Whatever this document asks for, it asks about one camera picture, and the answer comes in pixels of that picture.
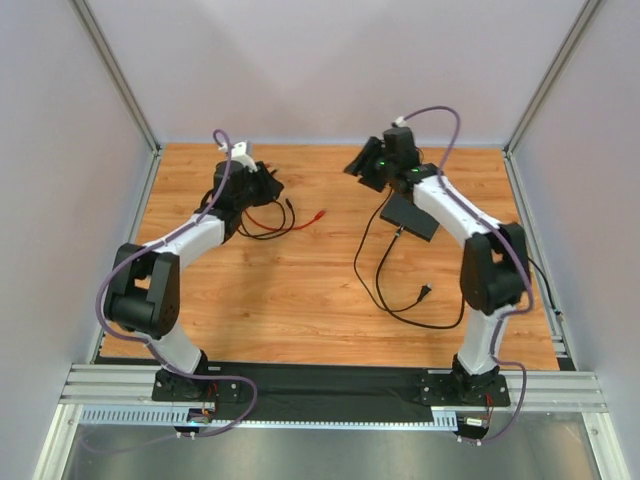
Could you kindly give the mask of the black network switch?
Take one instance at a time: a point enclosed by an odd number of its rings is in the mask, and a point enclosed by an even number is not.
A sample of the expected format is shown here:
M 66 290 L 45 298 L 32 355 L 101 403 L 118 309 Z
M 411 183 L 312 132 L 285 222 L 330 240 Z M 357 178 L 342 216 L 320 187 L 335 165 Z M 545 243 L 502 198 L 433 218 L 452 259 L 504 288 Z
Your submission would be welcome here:
M 427 242 L 433 239 L 440 226 L 430 214 L 397 193 L 391 195 L 379 217 Z

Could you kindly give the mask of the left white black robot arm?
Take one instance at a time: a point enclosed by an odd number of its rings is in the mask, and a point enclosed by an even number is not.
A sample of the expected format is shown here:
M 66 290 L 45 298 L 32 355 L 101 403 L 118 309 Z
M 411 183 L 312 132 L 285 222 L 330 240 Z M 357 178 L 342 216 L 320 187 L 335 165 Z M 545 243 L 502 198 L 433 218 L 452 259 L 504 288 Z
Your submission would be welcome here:
M 181 272 L 231 239 L 246 209 L 277 200 L 283 189 L 262 162 L 221 162 L 214 188 L 186 223 L 154 242 L 117 250 L 99 296 L 100 321 L 127 331 L 127 341 L 144 344 L 161 362 L 156 381 L 165 392 L 198 398 L 210 381 L 206 354 L 179 324 Z

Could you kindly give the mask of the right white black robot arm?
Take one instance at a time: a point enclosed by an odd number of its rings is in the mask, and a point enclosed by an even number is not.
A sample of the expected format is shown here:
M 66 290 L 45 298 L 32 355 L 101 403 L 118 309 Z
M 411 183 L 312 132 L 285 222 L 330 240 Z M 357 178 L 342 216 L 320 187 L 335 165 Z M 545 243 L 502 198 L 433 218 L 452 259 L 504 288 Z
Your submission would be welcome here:
M 459 285 L 470 307 L 464 341 L 449 374 L 460 394 L 473 397 L 498 381 L 500 343 L 521 297 L 530 296 L 526 238 L 517 223 L 484 213 L 453 186 L 441 168 L 420 162 L 410 128 L 369 138 L 344 172 L 378 192 L 389 186 L 430 215 L 461 246 Z

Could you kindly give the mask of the black cloth strip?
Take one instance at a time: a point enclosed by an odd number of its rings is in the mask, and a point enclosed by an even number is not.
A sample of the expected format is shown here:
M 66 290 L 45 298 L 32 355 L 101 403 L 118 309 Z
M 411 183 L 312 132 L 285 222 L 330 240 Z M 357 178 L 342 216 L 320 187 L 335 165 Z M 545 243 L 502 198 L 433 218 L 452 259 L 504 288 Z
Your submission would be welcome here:
M 433 419 L 421 400 L 422 371 L 405 367 L 218 362 L 213 374 L 258 389 L 255 421 L 413 423 Z

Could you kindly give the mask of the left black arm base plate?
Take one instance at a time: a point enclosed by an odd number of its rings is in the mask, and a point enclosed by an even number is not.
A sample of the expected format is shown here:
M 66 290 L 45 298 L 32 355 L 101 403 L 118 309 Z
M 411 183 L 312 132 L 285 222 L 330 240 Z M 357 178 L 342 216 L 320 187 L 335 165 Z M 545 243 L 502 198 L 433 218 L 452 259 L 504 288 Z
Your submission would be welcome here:
M 156 402 L 238 403 L 242 390 L 237 377 L 199 380 L 161 369 L 156 372 L 151 398 Z

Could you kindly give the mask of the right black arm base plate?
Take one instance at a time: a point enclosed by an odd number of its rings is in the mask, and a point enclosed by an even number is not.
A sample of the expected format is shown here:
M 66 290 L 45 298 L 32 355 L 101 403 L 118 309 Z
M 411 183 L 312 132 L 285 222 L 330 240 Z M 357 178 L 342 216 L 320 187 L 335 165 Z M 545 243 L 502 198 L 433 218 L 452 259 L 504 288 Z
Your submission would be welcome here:
M 511 405 L 506 378 L 498 367 L 481 375 L 464 371 L 423 371 L 416 378 L 419 399 L 427 406 L 486 407 Z

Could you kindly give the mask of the left aluminium frame post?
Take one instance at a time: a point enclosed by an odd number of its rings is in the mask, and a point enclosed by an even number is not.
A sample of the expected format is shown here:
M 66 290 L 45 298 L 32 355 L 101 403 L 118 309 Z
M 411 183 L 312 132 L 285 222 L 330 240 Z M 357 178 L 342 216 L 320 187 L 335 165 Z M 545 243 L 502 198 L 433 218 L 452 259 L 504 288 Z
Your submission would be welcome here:
M 69 4 L 145 143 L 152 152 L 159 152 L 161 144 L 153 133 L 90 3 L 86 0 L 70 0 Z

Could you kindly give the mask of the aluminium frame post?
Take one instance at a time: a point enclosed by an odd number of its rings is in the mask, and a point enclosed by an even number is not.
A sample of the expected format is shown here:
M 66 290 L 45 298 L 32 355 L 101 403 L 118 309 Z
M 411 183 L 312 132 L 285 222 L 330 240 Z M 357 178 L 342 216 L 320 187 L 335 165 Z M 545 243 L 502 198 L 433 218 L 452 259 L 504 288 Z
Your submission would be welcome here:
M 590 27 L 598 11 L 603 6 L 602 0 L 588 0 L 581 5 L 567 34 L 562 40 L 551 63 L 542 76 L 534 94 L 529 100 L 525 110 L 518 120 L 511 136 L 505 143 L 502 151 L 506 156 L 512 155 L 525 137 L 536 115 L 544 105 L 556 82 L 569 63 L 581 39 Z
M 86 0 L 70 0 L 69 4 L 145 143 L 152 152 L 159 152 L 161 144 L 153 133 L 90 3 Z

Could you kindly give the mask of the right aluminium frame post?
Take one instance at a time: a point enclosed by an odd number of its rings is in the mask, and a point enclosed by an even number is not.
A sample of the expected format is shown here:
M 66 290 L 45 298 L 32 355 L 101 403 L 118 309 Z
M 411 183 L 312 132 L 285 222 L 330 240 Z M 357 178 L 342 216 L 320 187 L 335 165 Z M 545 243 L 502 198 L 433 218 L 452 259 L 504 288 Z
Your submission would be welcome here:
M 562 40 L 551 63 L 542 76 L 534 94 L 529 100 L 525 110 L 518 120 L 511 136 L 505 143 L 502 151 L 506 156 L 512 155 L 525 137 L 536 115 L 544 105 L 556 82 L 569 63 L 581 39 L 590 27 L 598 11 L 603 6 L 602 0 L 588 0 L 581 5 L 567 34 Z

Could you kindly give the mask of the aluminium front rail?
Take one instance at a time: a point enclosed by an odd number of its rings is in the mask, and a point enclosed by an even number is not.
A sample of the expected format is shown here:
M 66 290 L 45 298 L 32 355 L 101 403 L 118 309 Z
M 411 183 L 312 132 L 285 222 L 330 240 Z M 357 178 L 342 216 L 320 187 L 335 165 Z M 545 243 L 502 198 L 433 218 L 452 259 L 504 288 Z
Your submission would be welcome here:
M 62 403 L 151 402 L 157 365 L 82 365 L 71 367 Z M 604 413 L 608 410 L 596 374 L 580 371 L 529 371 L 525 411 Z

